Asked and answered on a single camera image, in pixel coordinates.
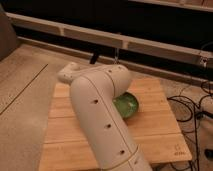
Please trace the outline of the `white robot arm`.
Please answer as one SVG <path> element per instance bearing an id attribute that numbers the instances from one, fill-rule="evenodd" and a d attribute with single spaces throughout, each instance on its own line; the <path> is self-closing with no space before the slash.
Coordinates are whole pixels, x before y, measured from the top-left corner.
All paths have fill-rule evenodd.
<path id="1" fill-rule="evenodd" d="M 71 62 L 58 80 L 70 86 L 73 110 L 102 171 L 152 171 L 113 104 L 132 82 L 125 66 L 81 69 Z"/>

